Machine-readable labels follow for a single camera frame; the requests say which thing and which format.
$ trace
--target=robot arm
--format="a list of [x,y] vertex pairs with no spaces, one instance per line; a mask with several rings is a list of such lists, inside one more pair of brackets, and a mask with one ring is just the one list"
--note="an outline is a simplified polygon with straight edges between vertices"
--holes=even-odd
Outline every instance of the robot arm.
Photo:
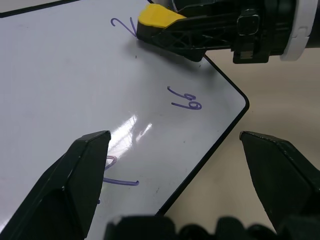
[[230,49],[235,64],[295,61],[320,47],[318,0],[172,0],[166,7],[141,12],[137,38],[194,62],[219,49]]

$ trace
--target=white ring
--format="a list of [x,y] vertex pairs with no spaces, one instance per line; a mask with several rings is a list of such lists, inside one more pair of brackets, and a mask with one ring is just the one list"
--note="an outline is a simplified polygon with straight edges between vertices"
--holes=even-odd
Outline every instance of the white ring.
[[282,61],[296,61],[304,52],[314,25],[318,0],[296,0],[290,38],[280,56]]

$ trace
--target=purple marker writing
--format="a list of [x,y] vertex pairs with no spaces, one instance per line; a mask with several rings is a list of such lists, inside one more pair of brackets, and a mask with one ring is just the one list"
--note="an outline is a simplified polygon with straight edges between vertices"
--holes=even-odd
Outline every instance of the purple marker writing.
[[181,97],[181,98],[184,98],[184,99],[187,99],[187,100],[190,101],[189,102],[189,106],[184,106],[184,105],[181,105],[181,104],[178,104],[178,103],[174,103],[174,102],[171,103],[172,105],[177,106],[177,107],[181,107],[181,108],[184,108],[184,109],[191,109],[191,110],[200,110],[200,109],[202,109],[202,105],[199,102],[192,101],[192,100],[196,99],[196,96],[191,95],[189,93],[185,93],[184,95],[181,95],[181,94],[173,91],[170,88],[170,86],[168,86],[167,89],[169,90],[169,92],[173,93],[174,95],[176,95],[178,97]]
[[132,21],[132,17],[130,17],[130,23],[131,23],[131,27],[132,27],[133,31],[131,31],[122,21],[120,21],[118,18],[115,18],[115,17],[110,20],[112,26],[114,26],[114,27],[116,26],[116,25],[114,24],[114,21],[119,22],[119,23],[120,23],[122,26],[124,26],[124,28],[127,29],[135,38],[137,37],[137,31],[136,31],[134,22]]
[[[116,156],[107,156],[106,159],[112,159],[112,162],[109,165],[105,166],[104,171],[106,171],[107,169],[109,169],[113,165],[115,165],[115,163],[118,160]],[[139,181],[122,181],[122,180],[115,180],[115,179],[111,179],[111,178],[107,178],[107,177],[104,177],[103,181],[105,183],[109,183],[109,184],[118,184],[118,185],[125,185],[125,186],[138,186],[139,185]]]
[[193,95],[191,95],[191,94],[189,94],[189,93],[185,93],[184,95],[181,95],[181,94],[173,91],[173,90],[170,88],[170,86],[168,86],[167,89],[168,89],[171,93],[173,93],[174,95],[177,95],[178,97],[181,97],[181,98],[184,98],[184,99],[188,99],[189,101],[196,99],[196,96],[193,96]]

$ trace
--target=yellow tab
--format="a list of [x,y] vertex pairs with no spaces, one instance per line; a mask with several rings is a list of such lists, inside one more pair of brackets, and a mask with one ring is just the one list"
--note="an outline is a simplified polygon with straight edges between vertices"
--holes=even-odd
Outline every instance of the yellow tab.
[[145,26],[163,29],[173,22],[185,18],[185,16],[175,13],[160,4],[151,3],[140,13],[138,21]]

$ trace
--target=handwritten number 69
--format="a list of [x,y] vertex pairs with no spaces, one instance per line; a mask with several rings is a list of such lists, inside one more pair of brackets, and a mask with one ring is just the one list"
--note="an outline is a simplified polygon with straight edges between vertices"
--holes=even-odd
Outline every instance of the handwritten number 69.
[[170,86],[167,87],[167,89],[169,90],[169,92],[173,93],[174,95],[177,95],[178,97],[181,97],[181,98],[184,98],[184,99],[187,99],[189,100],[189,106],[184,106],[184,105],[181,105],[181,104],[178,104],[178,103],[174,103],[172,102],[171,104],[174,105],[174,106],[177,106],[177,107],[181,107],[181,108],[184,108],[184,109],[191,109],[191,110],[200,110],[202,109],[202,105],[197,102],[197,101],[192,101],[192,100],[196,100],[196,96],[194,95],[191,95],[189,93],[185,93],[184,95],[181,95],[175,91],[173,91]]

